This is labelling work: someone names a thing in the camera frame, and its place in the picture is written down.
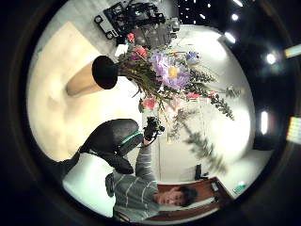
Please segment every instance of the pink flower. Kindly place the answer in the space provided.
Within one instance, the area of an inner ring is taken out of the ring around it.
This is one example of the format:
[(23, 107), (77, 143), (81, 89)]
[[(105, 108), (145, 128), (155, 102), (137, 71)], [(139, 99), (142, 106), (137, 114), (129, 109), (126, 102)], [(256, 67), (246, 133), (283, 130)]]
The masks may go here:
[(142, 103), (142, 105), (144, 106), (144, 108), (148, 108), (150, 110), (154, 109), (156, 102), (154, 99), (145, 99)]
[(188, 99), (197, 99), (197, 97), (199, 97), (199, 94), (190, 92), (186, 96)]
[(128, 40), (129, 40), (130, 42), (134, 42), (134, 41), (135, 41), (135, 36), (134, 36), (133, 33), (129, 33), (129, 34), (127, 35), (127, 38), (128, 38)]
[(138, 60), (141, 57), (147, 57), (148, 53), (142, 46), (137, 46), (133, 50), (133, 54), (130, 56), (131, 60)]

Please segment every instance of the ceiling light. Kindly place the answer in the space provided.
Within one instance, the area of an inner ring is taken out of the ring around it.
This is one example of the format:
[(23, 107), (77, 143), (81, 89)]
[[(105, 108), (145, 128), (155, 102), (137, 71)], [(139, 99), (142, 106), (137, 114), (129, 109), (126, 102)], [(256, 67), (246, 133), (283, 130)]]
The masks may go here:
[(233, 21), (237, 21), (237, 20), (238, 20), (238, 15), (235, 14), (235, 13), (233, 13), (233, 14), (231, 15), (231, 18), (232, 18)]
[(261, 113), (261, 133), (263, 135), (266, 134), (267, 132), (267, 127), (268, 127), (268, 114), (266, 111), (263, 111)]
[(239, 0), (232, 0), (234, 3), (236, 3), (239, 7), (243, 7), (243, 3)]
[(287, 140), (301, 144), (301, 118), (291, 117)]
[(284, 51), (286, 58), (301, 55), (301, 44), (290, 47)]
[(274, 64), (276, 62), (276, 57), (275, 55), (273, 54), (268, 54), (266, 56), (266, 61), (269, 63), (269, 64)]
[(235, 43), (236, 39), (234, 38), (234, 36), (230, 33), (230, 32), (225, 32), (225, 36), (226, 38), (231, 42), (231, 43)]
[(199, 16), (204, 20), (206, 19), (206, 17), (203, 14), (199, 14)]

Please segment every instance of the flower bouquet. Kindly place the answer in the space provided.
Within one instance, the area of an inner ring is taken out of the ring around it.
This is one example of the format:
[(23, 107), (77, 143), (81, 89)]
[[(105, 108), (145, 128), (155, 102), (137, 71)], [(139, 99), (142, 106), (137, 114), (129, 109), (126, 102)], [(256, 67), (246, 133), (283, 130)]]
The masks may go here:
[(156, 104), (164, 112), (175, 97), (189, 101), (200, 96), (209, 98), (221, 113), (234, 120), (225, 100), (206, 86), (216, 82), (214, 76), (196, 69), (198, 53), (175, 52), (168, 46), (149, 50), (129, 43), (128, 51), (119, 56), (119, 76), (137, 84), (138, 92), (143, 94), (139, 101), (141, 112), (146, 106), (153, 109)]
[(119, 76), (125, 76), (137, 84), (137, 93), (141, 93), (140, 112), (156, 106), (163, 113), (168, 112), (167, 108), (174, 110), (173, 127), (167, 137), (178, 139), (179, 130), (183, 128), (189, 135), (184, 142), (192, 145), (192, 153), (198, 158), (205, 157), (210, 169), (225, 172), (226, 165), (222, 156), (216, 155), (214, 145), (209, 145), (208, 138), (201, 137), (200, 133), (193, 133), (185, 122), (198, 112), (185, 112), (179, 100), (189, 102), (207, 98), (211, 105), (234, 121), (229, 105), (220, 98), (219, 93), (237, 98), (240, 90), (233, 87), (212, 89), (209, 83), (216, 82), (214, 73), (208, 73), (211, 70), (206, 67), (199, 67), (200, 55), (196, 52), (177, 52), (169, 46), (146, 49), (135, 45), (135, 38), (131, 35), (128, 37), (128, 45), (128, 51), (119, 56)]

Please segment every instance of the white wall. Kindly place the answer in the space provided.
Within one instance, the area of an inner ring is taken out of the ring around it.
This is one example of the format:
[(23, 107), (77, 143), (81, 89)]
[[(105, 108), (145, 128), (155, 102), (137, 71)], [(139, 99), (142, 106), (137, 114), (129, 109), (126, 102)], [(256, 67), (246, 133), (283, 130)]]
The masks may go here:
[[(218, 179), (225, 186), (227, 191), (233, 198), (237, 198), (256, 180), (260, 175), (273, 151), (252, 150), (248, 152), (239, 161), (231, 165), (227, 174), (217, 175)], [(235, 194), (232, 190), (239, 182), (244, 181), (246, 188), (239, 194)]]
[[(173, 49), (179, 51), (197, 51), (200, 53), (200, 63), (213, 70), (218, 80), (213, 87), (226, 88), (234, 86), (244, 89), (245, 93), (238, 100), (226, 99), (233, 111), (235, 121), (215, 109), (205, 98), (198, 102), (184, 105), (186, 108), (197, 108), (199, 114), (187, 121), (190, 129), (200, 132), (215, 146), (215, 151), (224, 156), (225, 163), (231, 166), (245, 152), (252, 149), (255, 136), (255, 109), (252, 93), (246, 76), (233, 53), (219, 41), (220, 33), (201, 25), (182, 25), (178, 38), (172, 42)], [(181, 138), (171, 143), (167, 142), (166, 133), (160, 137), (160, 151), (157, 155), (160, 161), (159, 180), (164, 183), (185, 182), (194, 179), (195, 165), (201, 163), (203, 170), (208, 166), (190, 152), (190, 147), (183, 141), (188, 138), (184, 130)]]

